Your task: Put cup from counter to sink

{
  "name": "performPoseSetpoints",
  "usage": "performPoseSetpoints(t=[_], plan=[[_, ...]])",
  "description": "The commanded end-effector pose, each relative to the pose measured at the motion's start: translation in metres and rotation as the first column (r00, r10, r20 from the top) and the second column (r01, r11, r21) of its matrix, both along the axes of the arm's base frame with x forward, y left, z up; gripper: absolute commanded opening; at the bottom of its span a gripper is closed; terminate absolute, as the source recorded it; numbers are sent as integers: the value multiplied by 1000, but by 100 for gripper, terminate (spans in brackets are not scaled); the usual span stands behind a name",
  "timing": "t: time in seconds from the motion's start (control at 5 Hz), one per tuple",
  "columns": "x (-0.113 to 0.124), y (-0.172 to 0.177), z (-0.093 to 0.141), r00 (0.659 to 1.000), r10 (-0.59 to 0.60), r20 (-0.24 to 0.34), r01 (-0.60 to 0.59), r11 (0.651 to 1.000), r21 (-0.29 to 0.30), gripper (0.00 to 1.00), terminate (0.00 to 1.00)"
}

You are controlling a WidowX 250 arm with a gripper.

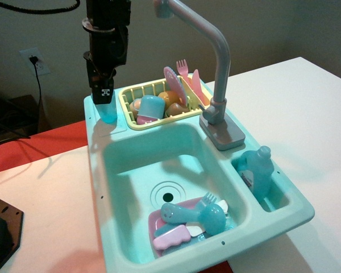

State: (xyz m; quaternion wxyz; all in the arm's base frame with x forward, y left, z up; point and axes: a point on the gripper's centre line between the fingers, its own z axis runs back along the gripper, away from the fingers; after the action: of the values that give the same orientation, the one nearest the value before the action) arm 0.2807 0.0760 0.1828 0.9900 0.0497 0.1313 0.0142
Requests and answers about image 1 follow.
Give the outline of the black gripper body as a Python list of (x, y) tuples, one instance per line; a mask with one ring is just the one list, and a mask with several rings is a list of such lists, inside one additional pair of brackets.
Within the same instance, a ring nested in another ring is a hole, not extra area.
[(90, 50), (84, 53), (90, 85), (109, 85), (116, 75), (116, 68), (125, 65), (128, 49), (128, 28), (116, 25), (100, 30), (90, 24), (84, 29), (89, 33)]

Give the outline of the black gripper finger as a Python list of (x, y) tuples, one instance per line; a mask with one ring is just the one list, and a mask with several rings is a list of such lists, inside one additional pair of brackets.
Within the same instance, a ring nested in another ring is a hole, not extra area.
[(114, 80), (113, 78), (93, 76), (91, 78), (91, 89), (93, 102), (96, 105), (110, 104), (114, 91)]

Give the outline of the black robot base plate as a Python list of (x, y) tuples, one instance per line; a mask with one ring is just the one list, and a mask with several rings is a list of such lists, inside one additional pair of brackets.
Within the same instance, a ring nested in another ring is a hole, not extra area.
[(0, 269), (20, 246), (24, 213), (0, 199)]

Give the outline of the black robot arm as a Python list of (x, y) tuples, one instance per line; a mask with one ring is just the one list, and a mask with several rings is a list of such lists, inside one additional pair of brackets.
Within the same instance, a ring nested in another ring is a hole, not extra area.
[(83, 29), (89, 34), (86, 60), (89, 86), (96, 105), (110, 104), (116, 68), (125, 65), (131, 1), (87, 1)]

